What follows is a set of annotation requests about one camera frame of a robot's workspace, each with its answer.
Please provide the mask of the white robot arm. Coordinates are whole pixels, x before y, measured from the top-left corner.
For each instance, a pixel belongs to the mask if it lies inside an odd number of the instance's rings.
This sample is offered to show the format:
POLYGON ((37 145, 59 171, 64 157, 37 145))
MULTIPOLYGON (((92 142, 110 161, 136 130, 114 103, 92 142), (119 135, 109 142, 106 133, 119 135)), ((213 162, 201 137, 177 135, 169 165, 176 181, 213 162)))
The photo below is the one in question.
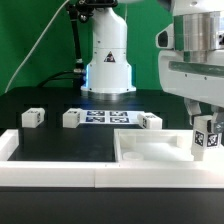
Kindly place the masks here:
MULTIPOLYGON (((93 12, 93 56, 82 90, 99 98, 133 92, 126 60, 127 25, 113 8, 118 2, 87 3, 93 12)), ((224 132, 224 0, 156 0, 172 23, 156 35, 162 89, 184 98, 194 124, 201 102, 212 106, 208 131, 224 132)))

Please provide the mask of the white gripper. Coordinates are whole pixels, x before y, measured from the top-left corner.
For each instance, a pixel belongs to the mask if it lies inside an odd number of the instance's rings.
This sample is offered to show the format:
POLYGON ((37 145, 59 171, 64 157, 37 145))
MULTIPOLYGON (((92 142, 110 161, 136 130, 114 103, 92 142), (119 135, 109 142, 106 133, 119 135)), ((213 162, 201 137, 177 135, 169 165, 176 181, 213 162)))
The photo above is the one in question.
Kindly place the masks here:
POLYGON ((201 115, 199 102, 215 105, 212 107, 211 129, 213 133, 223 133, 224 50, 210 52, 206 63, 187 63, 183 61, 182 53, 162 50, 158 66, 162 89, 185 97, 189 123, 193 125, 194 119, 201 115))

